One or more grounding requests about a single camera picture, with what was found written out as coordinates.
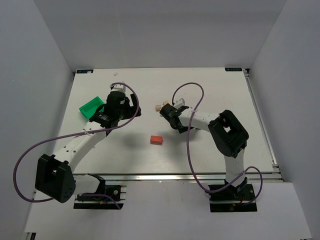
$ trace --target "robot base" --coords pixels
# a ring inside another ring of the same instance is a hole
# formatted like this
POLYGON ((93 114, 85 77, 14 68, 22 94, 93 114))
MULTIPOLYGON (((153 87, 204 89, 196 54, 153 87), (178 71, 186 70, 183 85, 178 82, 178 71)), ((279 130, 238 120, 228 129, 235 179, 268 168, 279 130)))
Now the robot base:
MULTIPOLYGON (((209 185, 210 190, 217 190, 224 185, 209 185)), ((257 204, 252 202, 243 205, 255 197, 252 184, 246 184, 244 188, 235 196, 230 189, 225 189, 217 193, 210 193, 210 212, 211 213, 237 213, 237 212, 257 212, 257 204)))
MULTIPOLYGON (((105 185, 105 194, 117 202, 120 208, 123 207, 123 196, 126 186, 105 185)), ((74 201, 73 209, 96 209, 96 210, 119 210, 117 206, 106 197, 81 196, 77 195, 74 201)))

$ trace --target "white platform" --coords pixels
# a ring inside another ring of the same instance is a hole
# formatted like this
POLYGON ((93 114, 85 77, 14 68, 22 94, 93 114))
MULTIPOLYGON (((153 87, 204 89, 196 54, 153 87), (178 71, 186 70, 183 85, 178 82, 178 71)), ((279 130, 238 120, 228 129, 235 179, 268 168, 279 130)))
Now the white platform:
MULTIPOLYGON (((224 68, 135 68, 95 69, 76 74, 60 135, 79 132, 87 120, 79 111, 91 99, 106 100, 110 84, 126 82, 137 93, 142 116, 122 129, 113 131, 97 144, 75 169, 75 173, 143 174, 190 173, 186 154, 186 133, 179 134, 155 111, 155 105, 171 101, 180 85, 197 82, 205 97, 199 110, 221 113, 231 110, 249 133, 244 166, 256 166, 272 172, 272 161, 265 143, 243 72, 226 72, 224 68), (150 136, 163 136, 163 145, 151 145, 150 136)), ((201 96, 197 86, 186 86, 176 95, 194 107, 201 96)), ((70 139, 59 140, 62 148, 70 139)), ((224 173, 223 155, 212 136, 193 130, 190 150, 198 173, 224 173)))
MULTIPOLYGON (((259 184, 253 186, 257 192, 259 184)), ((188 182, 129 182, 122 210, 73 209, 73 204, 74 198, 32 204, 25 231, 36 233, 36 240, 311 238, 291 183, 265 183, 258 212, 211 213, 208 196, 188 182)))

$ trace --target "white table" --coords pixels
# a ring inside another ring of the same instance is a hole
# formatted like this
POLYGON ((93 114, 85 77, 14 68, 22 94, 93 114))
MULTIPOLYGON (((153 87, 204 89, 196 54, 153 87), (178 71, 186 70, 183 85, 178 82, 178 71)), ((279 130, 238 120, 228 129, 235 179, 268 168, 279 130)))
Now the white table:
MULTIPOLYGON (((190 173, 186 153, 186 133, 179 134, 155 111, 155 105, 171 101, 180 85, 197 82, 205 97, 199 110, 221 113, 231 110, 249 133, 244 166, 256 166, 272 172, 272 160, 253 106, 244 73, 226 72, 224 68, 135 68, 94 69, 77 73, 64 115, 60 135, 79 132, 87 119, 79 111, 96 96, 106 100, 110 84, 124 81, 137 93, 142 116, 122 129, 114 130, 92 149, 75 169, 76 174, 155 174, 190 173), (150 136, 163 136, 162 145, 150 144, 150 136)), ((184 98, 194 107, 201 96, 197 86, 181 89, 176 98, 184 98)), ((59 140, 55 149, 70 139, 59 140)), ((224 173, 225 162, 212 136, 193 130, 191 158, 198 173, 224 173)))
MULTIPOLYGON (((259 184, 253 186, 257 192, 259 184)), ((73 209, 73 204, 74 198, 33 203, 25 231, 36 233, 35 240, 311 238, 291 183, 265 183, 258 212, 211 213, 208 196, 189 182, 129 182, 122 210, 73 209)))

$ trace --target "white floor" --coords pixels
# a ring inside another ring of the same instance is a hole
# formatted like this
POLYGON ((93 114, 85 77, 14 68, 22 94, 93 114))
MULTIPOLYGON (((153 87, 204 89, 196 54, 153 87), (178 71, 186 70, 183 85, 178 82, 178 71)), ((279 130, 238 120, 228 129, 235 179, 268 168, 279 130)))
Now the white floor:
MULTIPOLYGON (((253 186, 257 192, 259 184, 253 186)), ((188 182, 129 182, 122 210, 73 209, 73 204, 74 198, 33 203, 25 231, 36 233, 36 240, 311 238, 292 183, 263 184, 258 212, 211 213, 208 195, 188 182)))
MULTIPOLYGON (((169 123, 155 111, 155 105, 171 101, 180 85, 197 82, 204 87, 205 97, 200 111, 221 113, 231 110, 249 133, 244 154, 244 166, 256 166, 272 172, 272 161, 264 141, 243 72, 226 72, 224 68, 135 68, 95 69, 93 73, 76 74, 60 135, 80 132, 87 120, 79 107, 96 96, 103 101, 110 84, 126 82, 137 93, 142 116, 122 129, 114 130, 96 145, 75 169, 75 173, 189 173, 186 154, 186 134, 171 129, 169 123), (163 145, 151 145, 150 136, 163 136, 163 145)), ((176 98, 184 98, 194 107, 201 91, 186 86, 176 98)), ((59 140, 56 149, 70 139, 59 140)), ((198 173, 223 173, 225 163, 212 136, 193 130, 190 142, 191 157, 198 173)))

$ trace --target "gray wall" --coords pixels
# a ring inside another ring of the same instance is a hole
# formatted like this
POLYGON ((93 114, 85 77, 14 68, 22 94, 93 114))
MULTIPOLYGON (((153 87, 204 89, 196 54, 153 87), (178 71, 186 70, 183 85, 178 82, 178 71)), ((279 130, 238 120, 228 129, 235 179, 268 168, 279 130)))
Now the gray wall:
MULTIPOLYGON (((30 204, 18 197, 13 169, 28 147, 57 135, 72 72, 32 0, 5 0, 0 7, 0 239, 20 239, 30 204)), ((32 151, 18 170, 18 185, 33 196, 39 156, 32 151)))
POLYGON ((251 69, 280 170, 320 240, 320 1, 288 1, 251 69))
POLYGON ((251 67, 286 0, 34 0, 77 68, 251 67))

